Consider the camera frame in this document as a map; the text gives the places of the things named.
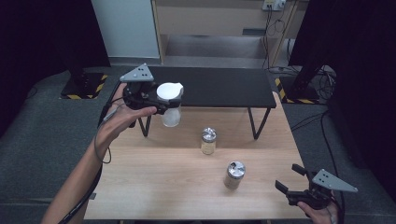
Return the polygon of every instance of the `silver cap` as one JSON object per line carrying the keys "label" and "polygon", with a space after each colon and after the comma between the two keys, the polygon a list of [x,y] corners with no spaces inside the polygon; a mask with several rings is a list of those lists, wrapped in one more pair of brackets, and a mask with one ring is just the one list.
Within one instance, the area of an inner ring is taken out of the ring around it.
{"label": "silver cap", "polygon": [[212,128],[204,128],[202,131],[202,140],[204,140],[204,142],[213,143],[216,141],[216,137],[216,130]]}
{"label": "silver cap", "polygon": [[232,161],[228,166],[228,175],[233,179],[242,179],[246,172],[246,167],[244,163],[240,161]]}

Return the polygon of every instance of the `table leg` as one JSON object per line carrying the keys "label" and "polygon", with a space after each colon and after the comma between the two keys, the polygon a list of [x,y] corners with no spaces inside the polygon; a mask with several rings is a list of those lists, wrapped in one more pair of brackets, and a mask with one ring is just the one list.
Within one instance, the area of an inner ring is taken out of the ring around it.
{"label": "table leg", "polygon": [[140,124],[140,128],[142,129],[142,133],[145,137],[147,137],[149,135],[149,124],[151,122],[151,115],[148,116],[147,120],[146,120],[146,127],[143,124],[143,120],[142,118],[139,118],[139,124]]}
{"label": "table leg", "polygon": [[265,111],[264,118],[262,119],[262,123],[260,124],[259,130],[256,132],[256,128],[254,126],[254,120],[253,120],[253,115],[251,114],[251,108],[247,108],[248,111],[248,117],[250,118],[250,124],[251,124],[251,131],[253,131],[253,137],[254,140],[259,139],[260,133],[262,132],[262,128],[264,127],[265,121],[267,121],[268,115],[270,114],[271,108],[267,108]]}

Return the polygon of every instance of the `black table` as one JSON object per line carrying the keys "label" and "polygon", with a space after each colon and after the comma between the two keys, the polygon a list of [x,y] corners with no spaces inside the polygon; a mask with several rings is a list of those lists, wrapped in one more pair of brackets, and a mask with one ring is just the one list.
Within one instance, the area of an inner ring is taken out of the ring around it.
{"label": "black table", "polygon": [[[150,67],[154,81],[180,82],[184,87],[182,106],[247,107],[254,139],[258,139],[265,121],[276,107],[267,75],[262,69],[199,68],[199,67]],[[262,123],[256,131],[251,108],[267,108]],[[143,134],[146,128],[139,119]]]}

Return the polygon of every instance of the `human hand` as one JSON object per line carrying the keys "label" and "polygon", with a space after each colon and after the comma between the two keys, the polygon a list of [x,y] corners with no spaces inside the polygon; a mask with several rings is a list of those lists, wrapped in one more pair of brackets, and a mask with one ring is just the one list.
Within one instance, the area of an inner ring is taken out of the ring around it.
{"label": "human hand", "polygon": [[309,216],[315,224],[333,224],[338,221],[338,209],[335,203],[331,202],[327,208],[315,210],[308,204],[298,202],[297,205]]}
{"label": "human hand", "polygon": [[125,86],[126,83],[121,83],[117,88],[112,99],[113,104],[107,111],[108,115],[110,113],[114,114],[103,123],[99,132],[98,139],[102,139],[108,144],[127,129],[131,123],[139,118],[150,116],[157,111],[155,106],[145,107],[139,110],[129,108],[122,99],[122,92]]}

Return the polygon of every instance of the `white cup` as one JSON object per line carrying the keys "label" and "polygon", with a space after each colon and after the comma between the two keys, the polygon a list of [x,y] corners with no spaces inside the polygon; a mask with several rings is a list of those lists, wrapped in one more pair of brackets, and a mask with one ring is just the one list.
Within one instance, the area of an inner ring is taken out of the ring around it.
{"label": "white cup", "polygon": [[[163,83],[157,89],[158,98],[162,101],[169,101],[180,99],[183,95],[183,86],[180,83]],[[180,123],[181,110],[180,106],[176,108],[169,108],[161,115],[163,125],[166,127],[175,127]]]}

